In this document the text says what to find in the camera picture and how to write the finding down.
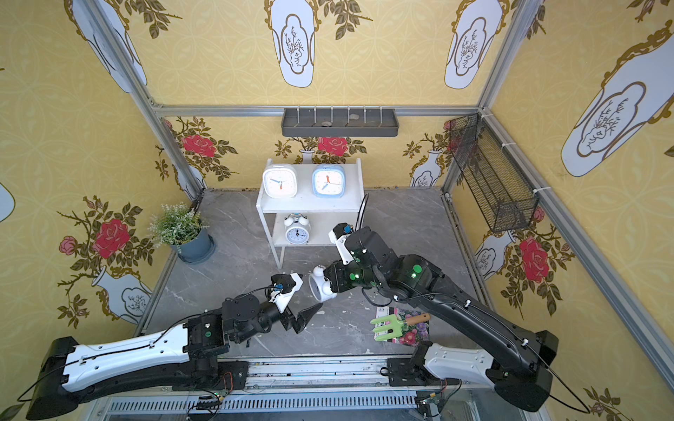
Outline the white twin-bell clock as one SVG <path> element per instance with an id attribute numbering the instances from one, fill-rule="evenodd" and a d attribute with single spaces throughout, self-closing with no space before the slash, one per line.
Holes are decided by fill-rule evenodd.
<path id="1" fill-rule="evenodd" d="M 311 225 L 307 216 L 293 213 L 284 219 L 285 239 L 291 245 L 305 245 L 311 237 Z"/>
<path id="2" fill-rule="evenodd" d="M 312 294 L 319 303 L 337 297 L 337 293 L 332 291 L 330 280 L 325 275 L 325 269 L 325 266 L 317 265 L 309 274 Z"/>

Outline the blue square alarm clock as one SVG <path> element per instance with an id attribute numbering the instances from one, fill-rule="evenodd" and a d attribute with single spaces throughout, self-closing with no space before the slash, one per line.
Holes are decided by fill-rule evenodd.
<path id="1" fill-rule="evenodd" d="M 342 166 L 317 166 L 312 173 L 312 190 L 317 198 L 341 198 L 346 190 L 346 175 Z"/>

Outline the white square alarm clock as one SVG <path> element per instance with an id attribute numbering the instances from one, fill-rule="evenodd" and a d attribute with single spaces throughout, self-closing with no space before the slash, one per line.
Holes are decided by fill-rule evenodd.
<path id="1" fill-rule="evenodd" d="M 270 198 L 294 198 L 298 177 L 291 164 L 270 164 L 263 172 L 263 189 Z"/>

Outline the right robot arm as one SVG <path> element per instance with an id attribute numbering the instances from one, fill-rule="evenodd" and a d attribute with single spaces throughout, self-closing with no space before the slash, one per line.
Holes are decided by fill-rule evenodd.
<path id="1" fill-rule="evenodd" d="M 559 340 L 500 317 L 463 291 L 435 264 L 417 254 L 397 255 L 368 226 L 336 225 L 328 238 L 340 259 L 324 270 L 333 293 L 375 288 L 385 298 L 405 303 L 453 326 L 491 356 L 473 380 L 485 380 L 507 403 L 537 412 L 550 396 Z"/>

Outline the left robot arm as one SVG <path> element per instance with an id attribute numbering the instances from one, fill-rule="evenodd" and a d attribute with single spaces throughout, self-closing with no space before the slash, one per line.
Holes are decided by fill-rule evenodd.
<path id="1" fill-rule="evenodd" d="M 256 296 L 228 298 L 216 310 L 179 321 L 169 329 L 130 340 L 83 345 L 72 337 L 54 340 L 26 414 L 43 420 L 73 412 L 82 403 L 119 392 L 157 386 L 216 389 L 231 386 L 234 371 L 218 358 L 231 344 L 268 333 L 275 323 L 301 333 L 321 309 L 298 314 Z"/>

